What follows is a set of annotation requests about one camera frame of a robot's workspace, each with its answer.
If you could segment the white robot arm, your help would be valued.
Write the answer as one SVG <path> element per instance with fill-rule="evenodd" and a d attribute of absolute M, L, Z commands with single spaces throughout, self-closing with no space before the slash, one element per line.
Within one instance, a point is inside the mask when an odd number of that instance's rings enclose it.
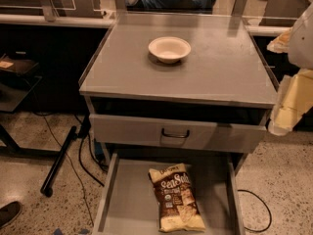
<path fill-rule="evenodd" d="M 268 124 L 270 133 L 284 136 L 313 108 L 313 4 L 267 49 L 287 53 L 289 62 L 299 68 L 293 77 L 285 75 L 281 81 L 279 99 Z"/>

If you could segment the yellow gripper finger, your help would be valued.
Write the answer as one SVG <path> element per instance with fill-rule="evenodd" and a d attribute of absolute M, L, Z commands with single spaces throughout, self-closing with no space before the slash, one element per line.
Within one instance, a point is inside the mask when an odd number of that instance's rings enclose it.
<path fill-rule="evenodd" d="M 270 116 L 268 131 L 287 135 L 313 107 L 313 70 L 300 69 L 294 76 L 285 75 L 278 90 L 278 101 Z"/>
<path fill-rule="evenodd" d="M 291 28 L 281 33 L 267 45 L 267 50 L 273 53 L 287 53 L 290 47 Z"/>

